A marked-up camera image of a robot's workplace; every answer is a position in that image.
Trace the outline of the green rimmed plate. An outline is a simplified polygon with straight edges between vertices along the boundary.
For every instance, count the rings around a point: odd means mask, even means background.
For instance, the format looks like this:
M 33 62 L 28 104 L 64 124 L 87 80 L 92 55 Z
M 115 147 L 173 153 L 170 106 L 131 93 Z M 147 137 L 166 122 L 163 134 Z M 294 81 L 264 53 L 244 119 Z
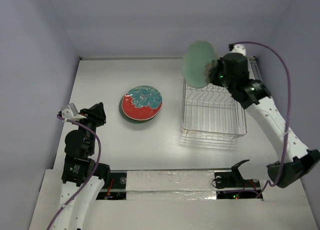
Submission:
M 193 88 L 203 88 L 210 83 L 209 74 L 217 65 L 218 55 L 207 41 L 193 42 L 182 58 L 182 74 Z

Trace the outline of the red and teal plate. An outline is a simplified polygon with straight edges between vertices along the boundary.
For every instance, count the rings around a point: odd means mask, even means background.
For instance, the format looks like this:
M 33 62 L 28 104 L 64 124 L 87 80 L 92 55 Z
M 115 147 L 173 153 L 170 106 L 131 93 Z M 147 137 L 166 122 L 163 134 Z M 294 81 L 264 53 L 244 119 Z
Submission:
M 163 98 L 153 86 L 141 85 L 130 89 L 122 98 L 122 112 L 131 120 L 147 121 L 162 109 Z

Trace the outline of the blue floral white plate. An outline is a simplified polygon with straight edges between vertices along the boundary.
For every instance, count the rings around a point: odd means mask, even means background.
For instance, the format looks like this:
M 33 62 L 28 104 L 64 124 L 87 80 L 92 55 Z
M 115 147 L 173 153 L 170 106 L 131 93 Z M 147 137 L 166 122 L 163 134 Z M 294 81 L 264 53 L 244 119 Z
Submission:
M 152 104 L 149 100 L 138 100 L 129 94 L 125 94 L 122 101 L 122 110 L 127 117 L 142 121 L 158 115 L 162 109 L 163 103 Z

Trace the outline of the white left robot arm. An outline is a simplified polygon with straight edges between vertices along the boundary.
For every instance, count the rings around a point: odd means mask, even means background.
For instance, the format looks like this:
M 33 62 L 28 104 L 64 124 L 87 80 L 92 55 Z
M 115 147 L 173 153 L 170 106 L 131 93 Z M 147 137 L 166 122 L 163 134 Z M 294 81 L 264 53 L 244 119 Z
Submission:
M 60 201 L 47 228 L 83 229 L 99 192 L 111 181 L 110 166 L 100 163 L 102 150 L 98 149 L 96 160 L 91 159 L 95 147 L 102 146 L 96 130 L 107 122 L 104 105 L 100 102 L 77 110 L 75 104 L 70 103 L 61 108 L 57 118 L 78 129 L 70 131 L 64 140 Z

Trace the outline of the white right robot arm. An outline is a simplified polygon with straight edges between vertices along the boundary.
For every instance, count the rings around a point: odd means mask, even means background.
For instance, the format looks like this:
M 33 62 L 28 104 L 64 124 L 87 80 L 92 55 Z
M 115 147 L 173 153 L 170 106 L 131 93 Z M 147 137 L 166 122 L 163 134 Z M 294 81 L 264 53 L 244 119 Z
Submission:
M 207 82 L 225 87 L 256 121 L 272 144 L 279 160 L 267 166 L 276 186 L 285 188 L 309 173 L 320 160 L 317 149 L 310 150 L 288 127 L 272 95 L 259 79 L 251 79 L 248 61 L 241 53 L 229 53 L 206 65 Z

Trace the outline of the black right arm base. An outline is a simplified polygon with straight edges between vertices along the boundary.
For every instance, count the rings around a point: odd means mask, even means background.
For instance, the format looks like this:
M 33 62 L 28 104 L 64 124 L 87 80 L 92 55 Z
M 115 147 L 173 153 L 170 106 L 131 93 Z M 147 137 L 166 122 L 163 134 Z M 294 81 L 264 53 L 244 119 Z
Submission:
M 255 185 L 252 179 L 243 179 L 239 167 L 248 162 L 249 159 L 242 160 L 235 165 L 233 165 L 230 169 L 227 170 L 217 170 L 214 171 L 214 178 L 211 181 L 211 185 L 216 189 L 225 189 L 225 188 L 245 188 L 245 187 L 253 187 L 255 189 Z

